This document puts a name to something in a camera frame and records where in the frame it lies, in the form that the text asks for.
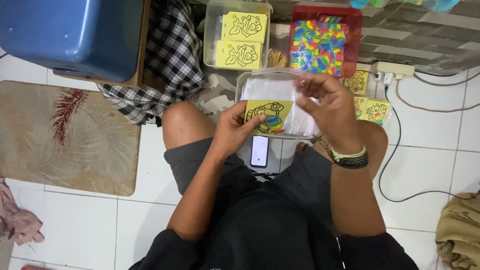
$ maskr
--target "black shirt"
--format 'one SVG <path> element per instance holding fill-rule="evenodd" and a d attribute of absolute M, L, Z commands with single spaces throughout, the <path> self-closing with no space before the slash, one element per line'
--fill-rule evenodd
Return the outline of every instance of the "black shirt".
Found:
<path fill-rule="evenodd" d="M 131 269 L 335 270 L 343 269 L 342 262 L 355 270 L 418 269 L 391 235 L 337 241 L 303 209 L 264 190 L 229 207 L 201 244 L 162 231 Z"/>

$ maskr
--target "pink cloth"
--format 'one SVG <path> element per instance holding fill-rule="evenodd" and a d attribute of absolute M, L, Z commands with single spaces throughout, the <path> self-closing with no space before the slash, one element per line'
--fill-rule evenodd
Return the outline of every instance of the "pink cloth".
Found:
<path fill-rule="evenodd" d="M 44 240 L 39 232 L 42 222 L 32 212 L 20 210 L 5 178 L 0 177 L 0 237 L 8 235 L 17 245 Z"/>

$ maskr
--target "beige rug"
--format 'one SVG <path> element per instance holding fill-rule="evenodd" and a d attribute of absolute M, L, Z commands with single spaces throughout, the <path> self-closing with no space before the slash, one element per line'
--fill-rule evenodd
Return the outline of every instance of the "beige rug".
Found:
<path fill-rule="evenodd" d="M 130 196 L 140 127 L 100 92 L 0 82 L 0 175 Z"/>

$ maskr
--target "foot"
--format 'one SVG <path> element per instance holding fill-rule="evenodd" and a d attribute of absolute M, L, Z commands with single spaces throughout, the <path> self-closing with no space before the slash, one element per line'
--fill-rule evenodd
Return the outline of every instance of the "foot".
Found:
<path fill-rule="evenodd" d="M 310 146 L 306 143 L 299 142 L 297 144 L 297 147 L 295 147 L 295 153 L 293 153 L 293 160 L 296 160 L 299 155 L 303 152 L 305 152 Z"/>

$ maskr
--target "phone screen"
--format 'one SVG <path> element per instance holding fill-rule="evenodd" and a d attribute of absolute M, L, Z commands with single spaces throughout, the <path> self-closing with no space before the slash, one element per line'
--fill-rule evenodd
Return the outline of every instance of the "phone screen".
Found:
<path fill-rule="evenodd" d="M 252 157 L 250 165 L 252 167 L 267 167 L 268 158 L 268 138 L 263 136 L 254 136 L 252 143 Z"/>

